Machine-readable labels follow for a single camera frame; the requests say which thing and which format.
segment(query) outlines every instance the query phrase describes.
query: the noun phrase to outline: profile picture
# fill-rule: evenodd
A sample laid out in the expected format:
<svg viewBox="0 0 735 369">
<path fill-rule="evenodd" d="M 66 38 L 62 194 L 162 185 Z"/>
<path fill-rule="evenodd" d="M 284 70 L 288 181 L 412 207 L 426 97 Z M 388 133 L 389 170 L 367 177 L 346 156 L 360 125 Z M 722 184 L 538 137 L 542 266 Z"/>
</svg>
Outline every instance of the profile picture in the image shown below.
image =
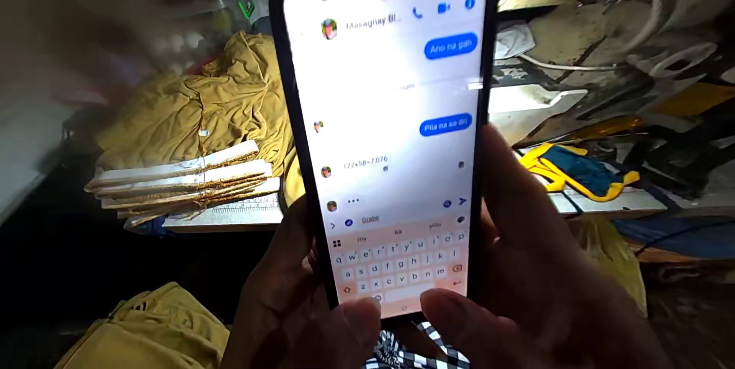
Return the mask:
<svg viewBox="0 0 735 369">
<path fill-rule="evenodd" d="M 336 22 L 332 19 L 326 19 L 322 22 L 322 34 L 327 40 L 336 37 Z"/>
</svg>

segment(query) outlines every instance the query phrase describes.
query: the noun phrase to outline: phone screen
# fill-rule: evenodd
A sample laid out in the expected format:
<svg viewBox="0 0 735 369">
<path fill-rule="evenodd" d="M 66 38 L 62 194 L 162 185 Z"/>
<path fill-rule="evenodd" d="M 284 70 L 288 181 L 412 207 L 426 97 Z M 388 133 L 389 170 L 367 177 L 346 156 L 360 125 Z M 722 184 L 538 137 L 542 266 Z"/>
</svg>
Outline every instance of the phone screen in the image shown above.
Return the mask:
<svg viewBox="0 0 735 369">
<path fill-rule="evenodd" d="M 340 303 L 467 294 L 485 0 L 284 0 Z"/>
</svg>

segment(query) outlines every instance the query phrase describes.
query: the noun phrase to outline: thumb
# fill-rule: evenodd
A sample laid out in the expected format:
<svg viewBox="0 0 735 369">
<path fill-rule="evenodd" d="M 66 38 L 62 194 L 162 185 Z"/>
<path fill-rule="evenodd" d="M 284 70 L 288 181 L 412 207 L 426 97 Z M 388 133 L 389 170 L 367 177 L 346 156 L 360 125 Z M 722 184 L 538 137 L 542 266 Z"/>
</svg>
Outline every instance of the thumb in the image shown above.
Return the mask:
<svg viewBox="0 0 735 369">
<path fill-rule="evenodd" d="M 380 333 L 380 303 L 371 297 L 343 303 L 321 324 L 324 367 L 353 369 L 372 355 Z"/>
<path fill-rule="evenodd" d="M 473 367 L 545 367 L 540 347 L 513 320 L 493 315 L 472 300 L 446 289 L 421 294 L 421 309 L 431 325 Z"/>
</svg>

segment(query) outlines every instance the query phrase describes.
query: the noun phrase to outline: yellow cloth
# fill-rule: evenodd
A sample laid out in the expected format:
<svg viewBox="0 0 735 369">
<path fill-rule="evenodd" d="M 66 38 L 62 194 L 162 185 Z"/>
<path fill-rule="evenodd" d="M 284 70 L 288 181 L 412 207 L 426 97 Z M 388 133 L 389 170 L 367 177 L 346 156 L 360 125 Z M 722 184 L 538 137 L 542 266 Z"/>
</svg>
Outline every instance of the yellow cloth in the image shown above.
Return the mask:
<svg viewBox="0 0 735 369">
<path fill-rule="evenodd" d="M 645 285 L 638 259 L 615 226 L 601 215 L 584 215 L 570 221 L 579 245 L 602 273 L 623 286 L 643 315 L 648 315 Z"/>
<path fill-rule="evenodd" d="M 304 179 L 301 177 L 301 165 L 299 164 L 299 156 L 296 155 L 296 148 L 292 148 L 288 153 L 284 165 L 286 166 L 286 175 L 283 181 L 283 194 L 286 197 L 286 205 L 291 206 L 293 201 L 307 193 L 304 188 Z"/>
<path fill-rule="evenodd" d="M 253 159 L 272 163 L 273 176 L 284 173 L 293 140 L 272 36 L 236 33 L 204 74 L 164 73 L 144 83 L 97 137 L 98 165 L 169 164 L 254 139 L 260 152 Z"/>
<path fill-rule="evenodd" d="M 216 369 L 228 338 L 229 330 L 172 282 L 121 302 L 55 369 Z"/>
<path fill-rule="evenodd" d="M 549 143 L 541 144 L 538 147 L 528 151 L 528 153 L 526 153 L 526 155 L 524 155 L 523 158 L 520 159 L 520 164 L 528 169 L 529 172 L 548 178 L 551 183 L 546 185 L 546 190 L 549 192 L 562 191 L 564 189 L 564 186 L 568 184 L 583 195 L 585 195 L 590 200 L 598 203 L 606 203 L 617 198 L 618 195 L 622 193 L 622 190 L 625 189 L 626 185 L 633 184 L 635 181 L 638 181 L 641 178 L 640 174 L 638 174 L 637 171 L 630 171 L 622 177 L 622 183 L 611 182 L 610 188 L 608 189 L 606 195 L 595 195 L 584 185 L 580 184 L 574 178 L 568 176 L 564 171 L 556 167 L 556 165 L 551 163 L 551 161 L 542 157 L 542 155 L 545 154 L 546 151 L 548 151 L 549 148 L 553 146 L 565 148 L 576 153 L 577 155 L 587 155 L 586 149 Z"/>
</svg>

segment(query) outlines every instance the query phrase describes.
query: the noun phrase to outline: hand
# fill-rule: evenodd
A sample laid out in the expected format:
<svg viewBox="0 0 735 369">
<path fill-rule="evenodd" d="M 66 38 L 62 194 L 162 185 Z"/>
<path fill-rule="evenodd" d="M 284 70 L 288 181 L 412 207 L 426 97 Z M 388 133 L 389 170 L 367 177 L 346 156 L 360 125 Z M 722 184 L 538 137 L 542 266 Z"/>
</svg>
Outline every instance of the hand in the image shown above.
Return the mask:
<svg viewBox="0 0 735 369">
<path fill-rule="evenodd" d="M 380 332 L 380 304 L 353 300 L 329 310 L 314 263 L 306 200 L 286 213 L 243 286 L 222 369 L 359 367 Z"/>
<path fill-rule="evenodd" d="M 480 144 L 487 209 L 470 242 L 484 251 L 478 303 L 424 292 L 436 330 L 478 368 L 669 367 L 634 301 L 587 261 L 497 131 L 485 127 Z"/>
</svg>

